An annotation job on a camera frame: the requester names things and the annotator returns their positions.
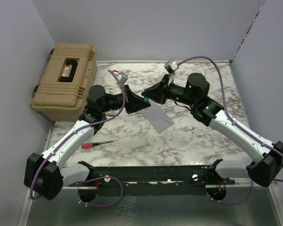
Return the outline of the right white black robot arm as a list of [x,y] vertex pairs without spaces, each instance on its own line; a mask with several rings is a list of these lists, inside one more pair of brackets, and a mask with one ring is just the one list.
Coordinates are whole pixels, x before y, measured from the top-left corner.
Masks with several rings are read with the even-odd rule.
[[207,127],[226,136],[247,155],[238,161],[218,160],[207,172],[208,181],[218,184],[224,178],[250,178],[256,184],[268,187],[283,168],[283,142],[261,137],[208,96],[210,84],[201,73],[191,73],[185,87],[170,82],[166,74],[162,80],[145,89],[142,96],[163,105],[173,100],[191,107],[191,115]]

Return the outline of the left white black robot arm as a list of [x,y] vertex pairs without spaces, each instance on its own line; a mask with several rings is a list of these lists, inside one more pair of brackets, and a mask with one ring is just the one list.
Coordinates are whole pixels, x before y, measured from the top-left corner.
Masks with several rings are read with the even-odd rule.
[[71,155],[88,139],[93,137],[103,125],[115,117],[107,118],[105,113],[111,110],[135,113],[151,106],[148,100],[133,93],[128,85],[121,93],[106,93],[101,85],[89,89],[87,105],[74,126],[54,146],[41,154],[31,154],[26,162],[24,185],[30,189],[33,200],[44,197],[52,200],[61,188],[80,181],[89,186],[95,175],[90,169],[79,163],[74,169],[66,171],[63,166]]

